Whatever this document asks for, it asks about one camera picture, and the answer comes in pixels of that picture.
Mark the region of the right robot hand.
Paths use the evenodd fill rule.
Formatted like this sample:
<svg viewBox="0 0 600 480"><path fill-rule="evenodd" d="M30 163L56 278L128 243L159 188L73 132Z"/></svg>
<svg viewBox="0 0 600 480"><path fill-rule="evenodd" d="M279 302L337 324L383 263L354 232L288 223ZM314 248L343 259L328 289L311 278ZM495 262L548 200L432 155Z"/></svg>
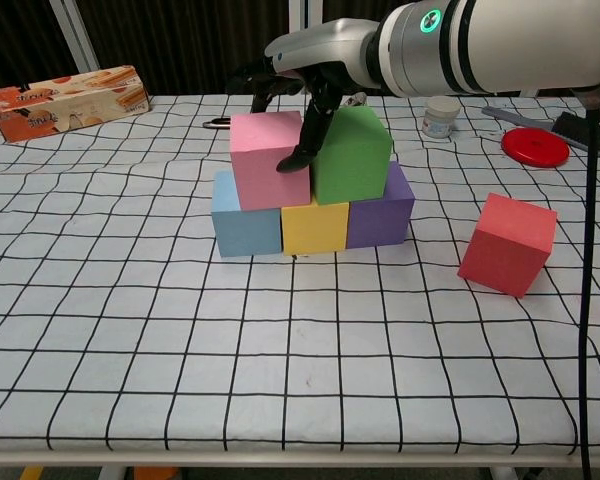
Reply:
<svg viewBox="0 0 600 480"><path fill-rule="evenodd" d="M239 67L226 82L230 95L249 90L251 111L264 112L274 97L310 94L298 144L276 170L292 173L315 159L345 95L381 88L367 62L379 23L342 18L282 35L271 41L263 56Z"/></svg>

